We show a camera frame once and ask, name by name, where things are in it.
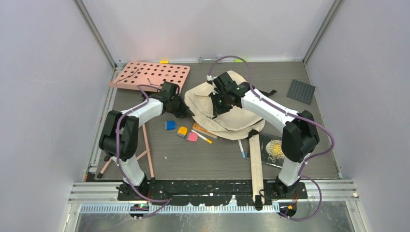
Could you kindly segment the cream canvas backpack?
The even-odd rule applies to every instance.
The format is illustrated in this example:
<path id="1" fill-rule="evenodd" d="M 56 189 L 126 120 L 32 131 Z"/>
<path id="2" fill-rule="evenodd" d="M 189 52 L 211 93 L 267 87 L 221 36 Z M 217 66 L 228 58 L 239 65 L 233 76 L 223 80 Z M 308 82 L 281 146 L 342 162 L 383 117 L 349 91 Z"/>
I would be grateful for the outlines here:
<path id="1" fill-rule="evenodd" d="M 214 115 L 214 107 L 222 99 L 222 91 L 216 91 L 216 86 L 208 82 L 202 83 L 185 93 L 185 103 L 194 113 L 193 119 L 210 133 L 228 140 L 242 140 L 249 133 L 259 133 L 265 126 L 265 120 L 246 109 L 233 106 L 228 112 Z M 249 141 L 252 201 L 255 209 L 261 211 L 265 199 L 259 193 L 264 189 L 261 152 L 257 149 L 259 135 L 253 135 Z"/>

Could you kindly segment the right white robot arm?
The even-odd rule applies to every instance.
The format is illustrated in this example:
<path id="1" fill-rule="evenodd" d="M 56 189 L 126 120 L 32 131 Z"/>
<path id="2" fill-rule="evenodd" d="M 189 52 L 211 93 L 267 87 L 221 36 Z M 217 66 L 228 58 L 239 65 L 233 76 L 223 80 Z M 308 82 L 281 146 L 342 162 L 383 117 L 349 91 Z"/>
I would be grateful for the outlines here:
<path id="1" fill-rule="evenodd" d="M 264 96 L 248 82 L 237 84 L 227 72 L 217 77 L 207 75 L 206 80 L 212 85 L 210 97 L 214 116 L 238 107 L 256 114 L 281 131 L 285 160 L 276 178 L 276 192 L 282 198 L 289 198 L 295 193 L 303 162 L 320 141 L 312 113 L 288 109 Z"/>

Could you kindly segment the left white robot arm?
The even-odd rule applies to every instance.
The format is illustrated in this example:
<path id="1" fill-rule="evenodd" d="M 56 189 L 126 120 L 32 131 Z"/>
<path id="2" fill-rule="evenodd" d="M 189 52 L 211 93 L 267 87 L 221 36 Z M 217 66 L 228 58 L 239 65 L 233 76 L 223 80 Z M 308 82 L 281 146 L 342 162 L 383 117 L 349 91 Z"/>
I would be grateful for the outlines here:
<path id="1" fill-rule="evenodd" d="M 165 81 L 156 93 L 150 96 L 143 94 L 146 99 L 139 105 L 107 114 L 99 139 L 99 148 L 120 168 L 125 183 L 131 185 L 130 194 L 137 200 L 143 200 L 148 194 L 147 185 L 142 183 L 146 174 L 135 155 L 140 127 L 164 113 L 173 114 L 176 118 L 194 116 L 181 97 L 177 84 Z"/>

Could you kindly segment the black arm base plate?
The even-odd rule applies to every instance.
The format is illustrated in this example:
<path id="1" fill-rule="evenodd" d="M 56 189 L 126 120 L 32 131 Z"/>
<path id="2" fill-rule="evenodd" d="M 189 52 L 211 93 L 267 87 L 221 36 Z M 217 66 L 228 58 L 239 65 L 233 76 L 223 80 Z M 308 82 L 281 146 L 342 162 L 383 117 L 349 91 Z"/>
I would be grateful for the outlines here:
<path id="1" fill-rule="evenodd" d="M 158 206 L 165 201 L 171 206 L 226 206 L 233 202 L 238 206 L 262 206 L 281 199 L 292 203 L 308 198 L 304 183 L 281 197 L 274 181 L 264 181 L 262 187 L 253 190 L 251 180 L 155 180 L 147 183 L 141 193 Z"/>

